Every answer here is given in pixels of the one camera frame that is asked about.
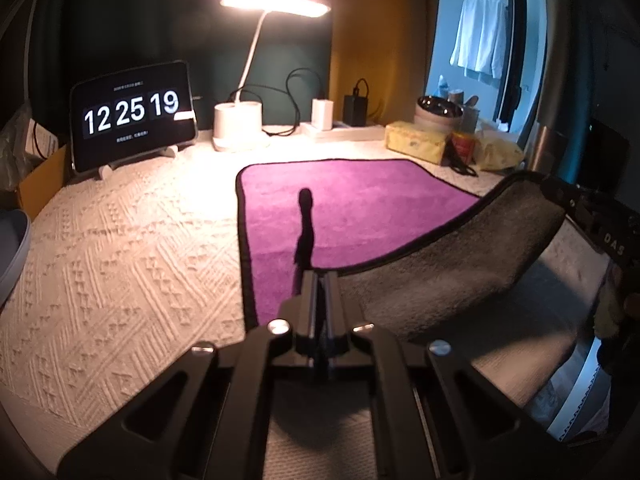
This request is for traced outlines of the yellow plastic bag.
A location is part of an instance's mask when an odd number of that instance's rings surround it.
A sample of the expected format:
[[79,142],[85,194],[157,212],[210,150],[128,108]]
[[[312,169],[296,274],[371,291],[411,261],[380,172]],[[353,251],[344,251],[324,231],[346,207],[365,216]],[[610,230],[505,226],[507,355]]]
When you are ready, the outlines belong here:
[[482,136],[475,141],[473,158],[480,170],[500,171],[518,166],[525,155],[515,142],[500,136]]

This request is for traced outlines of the steel bowl on pot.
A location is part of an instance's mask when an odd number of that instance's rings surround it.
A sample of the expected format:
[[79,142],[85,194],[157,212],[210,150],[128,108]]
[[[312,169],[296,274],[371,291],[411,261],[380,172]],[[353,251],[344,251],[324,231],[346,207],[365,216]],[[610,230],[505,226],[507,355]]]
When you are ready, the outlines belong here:
[[448,134],[460,128],[462,107],[439,96],[421,96],[416,100],[413,122],[425,130]]

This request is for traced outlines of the cardboard box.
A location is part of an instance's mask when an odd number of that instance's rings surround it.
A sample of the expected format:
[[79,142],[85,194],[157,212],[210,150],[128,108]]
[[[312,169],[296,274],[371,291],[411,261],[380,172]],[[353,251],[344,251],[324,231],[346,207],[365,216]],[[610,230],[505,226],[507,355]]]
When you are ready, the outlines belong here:
[[35,220],[70,177],[70,153],[63,146],[42,162],[20,183],[16,196],[20,208]]

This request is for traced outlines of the yellow curtain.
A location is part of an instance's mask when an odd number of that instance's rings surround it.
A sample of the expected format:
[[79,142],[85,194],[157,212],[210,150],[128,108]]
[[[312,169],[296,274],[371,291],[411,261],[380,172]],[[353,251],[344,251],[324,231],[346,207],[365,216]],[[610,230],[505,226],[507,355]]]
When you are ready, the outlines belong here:
[[437,10],[438,0],[333,0],[328,97],[336,119],[363,78],[372,122],[410,122],[431,67]]

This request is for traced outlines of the white power strip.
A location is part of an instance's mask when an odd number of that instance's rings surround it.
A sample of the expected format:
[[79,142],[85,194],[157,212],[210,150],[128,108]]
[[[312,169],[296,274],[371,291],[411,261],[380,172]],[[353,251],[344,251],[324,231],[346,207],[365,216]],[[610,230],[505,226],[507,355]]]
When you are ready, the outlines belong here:
[[310,122],[302,122],[298,130],[302,136],[317,142],[375,142],[385,138],[385,127],[380,125],[352,127],[337,122],[331,130],[319,130]]

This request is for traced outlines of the cream textured table cloth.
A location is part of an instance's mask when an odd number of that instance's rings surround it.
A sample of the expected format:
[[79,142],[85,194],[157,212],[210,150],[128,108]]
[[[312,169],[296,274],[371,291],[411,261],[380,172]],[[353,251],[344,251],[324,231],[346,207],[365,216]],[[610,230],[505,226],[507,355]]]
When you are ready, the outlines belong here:
[[[248,154],[199,143],[174,159],[66,186],[50,200],[32,225],[24,270],[1,313],[1,403],[47,471],[190,344],[245,336],[238,173],[329,159],[405,158],[375,142],[286,140]],[[498,183],[494,174],[464,178],[415,163],[476,196]],[[573,350],[608,266],[569,223],[539,262],[570,292],[562,330],[482,353],[450,339],[521,405]]]

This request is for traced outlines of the red yellow jar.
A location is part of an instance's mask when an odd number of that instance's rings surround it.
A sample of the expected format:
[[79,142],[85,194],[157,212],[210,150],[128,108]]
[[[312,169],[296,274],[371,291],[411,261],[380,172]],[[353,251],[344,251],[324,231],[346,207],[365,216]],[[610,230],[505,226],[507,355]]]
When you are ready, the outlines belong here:
[[474,134],[454,131],[451,133],[450,141],[458,159],[460,159],[465,165],[471,165],[476,143],[476,137]]

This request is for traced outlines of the grey round bin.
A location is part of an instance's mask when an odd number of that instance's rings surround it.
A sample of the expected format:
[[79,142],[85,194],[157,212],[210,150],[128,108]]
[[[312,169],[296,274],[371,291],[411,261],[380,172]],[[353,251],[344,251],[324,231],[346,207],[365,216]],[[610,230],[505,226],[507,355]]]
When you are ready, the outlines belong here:
[[2,211],[0,220],[0,304],[5,304],[20,278],[29,251],[30,222],[21,209]]

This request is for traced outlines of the tablet showing clock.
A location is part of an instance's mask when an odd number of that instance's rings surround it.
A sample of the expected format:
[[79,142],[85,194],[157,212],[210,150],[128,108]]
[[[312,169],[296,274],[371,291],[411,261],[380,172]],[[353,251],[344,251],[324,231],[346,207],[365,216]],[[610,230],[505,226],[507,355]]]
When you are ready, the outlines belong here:
[[78,174],[188,144],[197,136],[184,61],[121,70],[76,84],[70,92],[70,147]]

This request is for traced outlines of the white hanging shirt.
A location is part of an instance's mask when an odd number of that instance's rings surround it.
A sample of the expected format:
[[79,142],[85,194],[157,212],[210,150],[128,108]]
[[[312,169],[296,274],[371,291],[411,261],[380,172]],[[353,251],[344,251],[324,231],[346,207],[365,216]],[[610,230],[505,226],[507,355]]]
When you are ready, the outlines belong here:
[[506,2],[463,0],[449,63],[501,79],[506,55]]

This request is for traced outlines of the purple and grey towel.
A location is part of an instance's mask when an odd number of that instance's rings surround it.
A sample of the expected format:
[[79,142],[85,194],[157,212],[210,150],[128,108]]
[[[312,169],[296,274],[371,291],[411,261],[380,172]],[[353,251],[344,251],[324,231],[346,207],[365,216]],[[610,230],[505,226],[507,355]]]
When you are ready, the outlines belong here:
[[564,214],[520,171],[485,196],[405,159],[279,162],[235,180],[244,323],[270,321],[307,270],[399,338],[473,353],[565,327],[539,256]]

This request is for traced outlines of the white desk lamp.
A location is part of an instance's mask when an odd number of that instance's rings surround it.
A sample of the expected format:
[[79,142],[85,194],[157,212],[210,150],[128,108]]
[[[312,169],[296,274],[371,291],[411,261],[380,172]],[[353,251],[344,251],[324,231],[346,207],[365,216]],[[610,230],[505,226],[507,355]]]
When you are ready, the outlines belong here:
[[258,12],[252,42],[248,48],[246,61],[240,81],[230,93],[231,101],[217,104],[214,107],[214,123],[212,144],[217,152],[231,151],[245,141],[250,143],[262,140],[265,136],[292,136],[299,125],[299,108],[294,104],[294,124],[280,131],[265,129],[264,104],[260,101],[242,101],[241,94],[247,89],[248,75],[252,69],[260,35],[265,21],[270,14],[290,14],[303,18],[322,18],[331,7],[319,0],[220,0],[225,8],[247,12]]

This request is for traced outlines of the yellow tissue pack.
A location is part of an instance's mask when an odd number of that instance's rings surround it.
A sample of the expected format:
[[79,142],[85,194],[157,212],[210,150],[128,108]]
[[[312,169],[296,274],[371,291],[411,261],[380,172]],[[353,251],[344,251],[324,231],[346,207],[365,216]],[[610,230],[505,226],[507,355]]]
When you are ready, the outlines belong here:
[[450,134],[412,122],[391,122],[385,126],[385,147],[430,164],[440,165]]

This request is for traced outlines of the white tablet stand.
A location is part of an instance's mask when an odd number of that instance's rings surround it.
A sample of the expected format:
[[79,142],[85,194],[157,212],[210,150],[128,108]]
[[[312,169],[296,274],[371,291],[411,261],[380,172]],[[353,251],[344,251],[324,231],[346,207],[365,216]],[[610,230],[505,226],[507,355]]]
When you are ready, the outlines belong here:
[[124,159],[116,160],[116,162],[110,162],[107,165],[99,166],[98,168],[98,177],[100,180],[105,181],[113,174],[114,170],[131,164],[135,164],[136,162],[143,162],[144,160],[151,159],[154,157],[166,157],[166,158],[176,158],[179,153],[179,148],[176,144],[166,146],[166,148],[160,148],[159,150],[154,150],[152,152],[137,154],[134,156],[130,156]]

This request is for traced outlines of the white charger adapter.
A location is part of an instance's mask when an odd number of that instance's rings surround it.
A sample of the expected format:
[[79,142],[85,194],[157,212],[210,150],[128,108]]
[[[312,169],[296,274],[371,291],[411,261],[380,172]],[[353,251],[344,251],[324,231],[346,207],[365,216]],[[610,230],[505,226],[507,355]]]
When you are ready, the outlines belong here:
[[318,131],[333,128],[333,105],[331,100],[313,99],[311,103],[311,125]]

